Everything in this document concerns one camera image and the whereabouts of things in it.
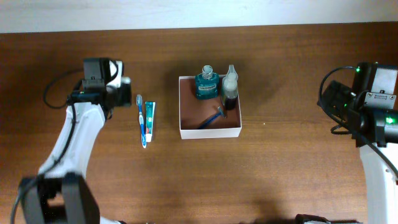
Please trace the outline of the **blue toothbrush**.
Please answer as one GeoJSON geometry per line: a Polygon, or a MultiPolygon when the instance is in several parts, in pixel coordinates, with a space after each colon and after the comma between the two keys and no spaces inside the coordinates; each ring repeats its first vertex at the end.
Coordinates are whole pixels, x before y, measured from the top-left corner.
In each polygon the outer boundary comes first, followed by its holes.
{"type": "Polygon", "coordinates": [[[142,112],[142,96],[141,95],[137,95],[136,96],[136,105],[138,107],[139,110],[139,125],[140,125],[140,129],[141,129],[141,143],[143,148],[147,147],[147,141],[146,141],[146,134],[145,134],[145,126],[144,126],[144,116],[143,116],[143,112],[142,112]]]}

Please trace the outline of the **teal toothpaste tube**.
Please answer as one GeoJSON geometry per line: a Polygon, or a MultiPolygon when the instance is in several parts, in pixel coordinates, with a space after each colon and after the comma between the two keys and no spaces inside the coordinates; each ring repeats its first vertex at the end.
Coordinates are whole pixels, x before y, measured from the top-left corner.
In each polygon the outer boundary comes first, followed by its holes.
{"type": "Polygon", "coordinates": [[[153,137],[156,102],[147,101],[145,105],[146,105],[146,141],[151,142],[153,137]]]}

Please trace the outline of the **teal mouthwash bottle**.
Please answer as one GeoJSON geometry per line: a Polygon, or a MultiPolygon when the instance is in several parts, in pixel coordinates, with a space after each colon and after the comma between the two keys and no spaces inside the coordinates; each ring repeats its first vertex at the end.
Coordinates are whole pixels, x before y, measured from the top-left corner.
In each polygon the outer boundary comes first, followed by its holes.
{"type": "Polygon", "coordinates": [[[195,94],[199,100],[209,100],[218,96],[219,75],[212,66],[205,65],[200,74],[195,76],[195,94]]]}

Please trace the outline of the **blue disposable razor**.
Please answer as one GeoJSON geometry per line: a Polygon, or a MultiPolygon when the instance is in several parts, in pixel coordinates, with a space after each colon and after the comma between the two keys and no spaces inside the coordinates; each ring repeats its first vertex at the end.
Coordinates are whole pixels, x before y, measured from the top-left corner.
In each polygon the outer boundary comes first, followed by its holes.
{"type": "Polygon", "coordinates": [[[223,111],[223,108],[220,106],[218,107],[218,112],[204,121],[199,127],[197,127],[197,129],[205,129],[209,124],[214,122],[219,117],[226,118],[226,114],[223,111]]]}

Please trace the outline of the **clear soap pump bottle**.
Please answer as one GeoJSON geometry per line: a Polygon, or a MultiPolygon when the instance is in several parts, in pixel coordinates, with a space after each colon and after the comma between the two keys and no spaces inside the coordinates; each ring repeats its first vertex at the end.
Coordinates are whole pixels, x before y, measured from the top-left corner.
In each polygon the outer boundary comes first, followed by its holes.
{"type": "Polygon", "coordinates": [[[225,110],[233,110],[238,99],[238,74],[234,65],[229,65],[221,82],[221,102],[225,110]]]}

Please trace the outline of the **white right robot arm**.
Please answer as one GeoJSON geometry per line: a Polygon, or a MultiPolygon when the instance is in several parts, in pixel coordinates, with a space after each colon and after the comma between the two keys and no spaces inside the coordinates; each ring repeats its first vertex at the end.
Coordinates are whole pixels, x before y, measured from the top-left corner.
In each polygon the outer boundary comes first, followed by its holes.
{"type": "Polygon", "coordinates": [[[332,134],[356,141],[369,223],[397,223],[397,67],[361,62],[352,86],[321,83],[318,106],[336,122],[332,134]]]}

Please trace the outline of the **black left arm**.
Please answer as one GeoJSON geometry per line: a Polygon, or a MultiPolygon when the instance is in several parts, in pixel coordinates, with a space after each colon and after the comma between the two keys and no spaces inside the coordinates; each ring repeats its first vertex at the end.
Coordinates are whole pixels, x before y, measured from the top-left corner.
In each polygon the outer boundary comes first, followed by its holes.
{"type": "Polygon", "coordinates": [[[131,105],[131,80],[124,64],[111,58],[86,58],[84,77],[73,87],[63,108],[65,122],[38,174],[19,184],[10,222],[21,207],[27,223],[112,223],[101,215],[86,183],[86,170],[96,138],[116,107],[131,105]]]}

